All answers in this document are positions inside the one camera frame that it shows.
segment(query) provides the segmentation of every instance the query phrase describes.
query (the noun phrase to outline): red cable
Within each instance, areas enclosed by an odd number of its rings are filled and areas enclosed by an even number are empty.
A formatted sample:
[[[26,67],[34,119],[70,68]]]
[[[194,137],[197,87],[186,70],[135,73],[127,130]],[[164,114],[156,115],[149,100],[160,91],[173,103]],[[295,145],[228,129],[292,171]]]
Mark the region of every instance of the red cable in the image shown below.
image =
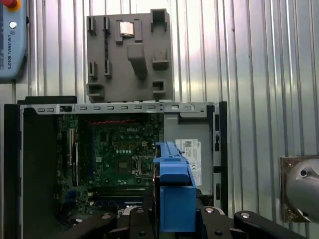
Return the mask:
[[[107,124],[107,123],[129,123],[129,122],[135,122],[135,119],[127,119],[127,120],[122,120],[122,121],[116,121],[116,120],[110,120],[110,121],[100,121],[100,122],[90,122],[90,124],[95,124],[95,125],[99,125],[99,124]]]

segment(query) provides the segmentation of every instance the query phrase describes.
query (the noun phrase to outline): screw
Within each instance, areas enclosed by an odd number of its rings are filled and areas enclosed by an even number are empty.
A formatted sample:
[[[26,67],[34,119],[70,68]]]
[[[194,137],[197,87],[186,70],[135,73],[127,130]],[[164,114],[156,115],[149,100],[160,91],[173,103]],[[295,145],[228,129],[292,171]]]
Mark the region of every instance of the screw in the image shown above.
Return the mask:
[[[212,213],[212,212],[214,212],[214,209],[212,209],[212,208],[206,208],[205,211],[207,211],[208,213]]]
[[[11,29],[15,29],[17,26],[18,26],[18,24],[15,21],[12,21],[12,22],[9,23],[9,27]]]
[[[102,219],[109,219],[111,216],[110,215],[104,215],[102,216]]]
[[[300,172],[300,175],[303,176],[303,177],[306,177],[307,176],[307,172],[305,170],[302,170]]]
[[[220,232],[220,231],[216,231],[216,232],[215,232],[215,235],[216,235],[216,236],[222,236],[222,235],[223,235],[223,233],[222,233],[222,232]]]
[[[191,105],[188,106],[188,108],[189,108],[191,111],[193,111],[193,110],[195,109],[195,105],[191,104]]]
[[[248,213],[241,213],[240,216],[243,218],[250,218],[250,215]]]

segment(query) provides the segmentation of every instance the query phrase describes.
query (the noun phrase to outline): corrugated metal wall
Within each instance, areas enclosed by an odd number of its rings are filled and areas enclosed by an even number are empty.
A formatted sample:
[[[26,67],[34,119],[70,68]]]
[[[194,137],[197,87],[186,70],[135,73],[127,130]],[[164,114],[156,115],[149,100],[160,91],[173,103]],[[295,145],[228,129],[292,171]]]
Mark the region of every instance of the corrugated metal wall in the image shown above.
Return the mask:
[[[88,103],[85,16],[151,8],[170,13],[175,100],[228,102],[230,213],[280,223],[279,157],[319,154],[317,0],[30,0],[27,71],[0,85],[1,112],[26,95]]]

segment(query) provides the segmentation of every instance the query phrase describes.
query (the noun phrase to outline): label sticker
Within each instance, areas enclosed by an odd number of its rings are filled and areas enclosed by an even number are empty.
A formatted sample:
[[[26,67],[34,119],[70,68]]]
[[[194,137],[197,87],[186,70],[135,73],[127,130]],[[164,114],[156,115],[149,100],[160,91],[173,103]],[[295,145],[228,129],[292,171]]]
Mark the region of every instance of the label sticker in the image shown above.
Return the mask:
[[[175,144],[187,158],[196,186],[201,186],[201,143],[197,139],[176,139]]]
[[[97,163],[102,163],[102,157],[96,157],[95,162]]]

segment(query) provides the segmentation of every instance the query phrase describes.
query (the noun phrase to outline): red emergency stop button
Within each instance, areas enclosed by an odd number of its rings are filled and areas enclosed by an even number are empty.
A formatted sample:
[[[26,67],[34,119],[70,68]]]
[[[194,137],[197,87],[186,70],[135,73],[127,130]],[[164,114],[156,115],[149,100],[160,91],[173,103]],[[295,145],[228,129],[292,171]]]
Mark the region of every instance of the red emergency stop button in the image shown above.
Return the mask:
[[[1,0],[1,2],[8,8],[15,8],[18,5],[17,0]]]

